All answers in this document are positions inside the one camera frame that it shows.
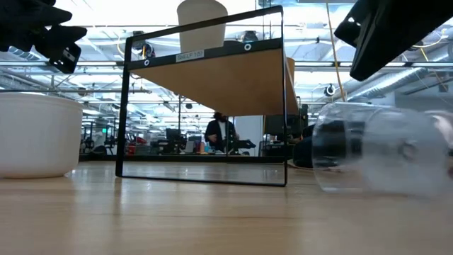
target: white bowl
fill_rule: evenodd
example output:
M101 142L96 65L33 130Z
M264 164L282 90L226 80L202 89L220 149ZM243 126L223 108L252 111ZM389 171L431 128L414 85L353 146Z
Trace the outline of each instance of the white bowl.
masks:
M0 93L0 177L56 177L74 169L82 109L53 96Z

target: red object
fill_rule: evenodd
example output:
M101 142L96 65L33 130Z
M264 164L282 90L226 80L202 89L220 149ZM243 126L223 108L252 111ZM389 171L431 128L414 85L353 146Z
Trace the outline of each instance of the red object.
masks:
M148 141L143 138L137 137L134 142L126 146L126 155L134 155L136 145L147 145Z

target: black jacket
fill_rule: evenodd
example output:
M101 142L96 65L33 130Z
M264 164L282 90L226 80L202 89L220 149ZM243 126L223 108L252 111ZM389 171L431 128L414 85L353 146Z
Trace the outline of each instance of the black jacket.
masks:
M228 126L229 126L229 130L228 130L228 135L231 137L233 135L233 137L236 136L236 130L234 129L234 125L233 123L231 123L230 121L228 121ZM216 142L211 142L209 140L209 136L210 135L217 135L217 141ZM210 147L214 147L216 150L219 150L219 151L224 151L224 143L223 143L223 137L222 137L222 131L220 131L220 125L219 125L219 122L217 120L213 120L211 122L209 122L207 124L207 127L206 127L206 132L205 132L205 140L206 142L209 142L210 144Z

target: table surface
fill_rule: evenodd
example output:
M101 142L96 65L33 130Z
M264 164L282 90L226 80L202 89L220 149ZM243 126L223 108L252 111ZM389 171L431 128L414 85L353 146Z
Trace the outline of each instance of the table surface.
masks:
M114 166L0 179L0 254L452 253L451 198L327 194L300 170L271 188L115 178Z
M123 176L283 185L283 164L127 162Z

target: man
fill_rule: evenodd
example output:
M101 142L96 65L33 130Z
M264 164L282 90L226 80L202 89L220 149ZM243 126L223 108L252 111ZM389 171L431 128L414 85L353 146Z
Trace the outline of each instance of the man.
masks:
M205 132L205 139L206 142L209 142L210 147L224 152L224 140L227 139L227 126L229 136L231 137L233 135L234 139L239 139L239 136L234 129L234 125L228 121L228 117L219 112L214 113L214 120L207 124Z

